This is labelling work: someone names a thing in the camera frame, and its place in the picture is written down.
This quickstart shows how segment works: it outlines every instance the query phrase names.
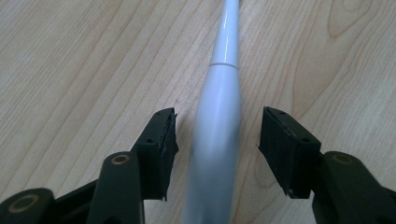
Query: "light wood tabletop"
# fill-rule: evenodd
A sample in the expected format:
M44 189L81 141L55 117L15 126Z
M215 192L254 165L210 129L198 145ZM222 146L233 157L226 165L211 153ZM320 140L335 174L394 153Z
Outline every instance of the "light wood tabletop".
M0 199L59 197L129 150L174 107L168 202L147 223L178 223L191 131L222 1L0 0ZM287 198L260 140L262 108L284 110L322 143L396 189L396 1L240 1L242 123L233 223L315 223Z

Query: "white cylindrical object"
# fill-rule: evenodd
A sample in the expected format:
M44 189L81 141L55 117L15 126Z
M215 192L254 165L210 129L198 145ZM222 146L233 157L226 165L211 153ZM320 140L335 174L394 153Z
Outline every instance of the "white cylindrical object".
M225 0L195 117L183 224L230 223L239 148L239 0Z

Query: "wooden table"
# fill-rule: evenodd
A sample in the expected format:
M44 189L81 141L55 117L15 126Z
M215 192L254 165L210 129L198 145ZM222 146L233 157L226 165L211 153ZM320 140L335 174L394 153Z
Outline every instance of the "wooden table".
M314 223L285 197L257 149L262 108L291 113L321 142L396 189L396 2L240 3L242 127L233 223ZM57 196L97 178L151 115L173 106L179 153L168 202L147 223L178 223L191 130L221 1L1 0L0 196Z

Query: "black bracket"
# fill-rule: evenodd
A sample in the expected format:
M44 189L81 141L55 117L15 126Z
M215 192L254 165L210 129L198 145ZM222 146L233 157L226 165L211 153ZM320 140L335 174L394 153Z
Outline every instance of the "black bracket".
M319 140L287 113L265 107L260 151L293 199L315 192L317 223L396 223L396 193L346 153L320 153Z
M0 204L0 223L144 223L143 200L165 198L176 142L174 108L155 113L131 151L108 156L99 178L54 199L28 189Z

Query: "white plastic rod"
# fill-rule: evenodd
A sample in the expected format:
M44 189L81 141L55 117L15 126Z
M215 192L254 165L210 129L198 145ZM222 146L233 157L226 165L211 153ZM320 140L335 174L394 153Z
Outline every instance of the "white plastic rod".
M239 148L239 0L225 0L193 128L183 224L230 223Z

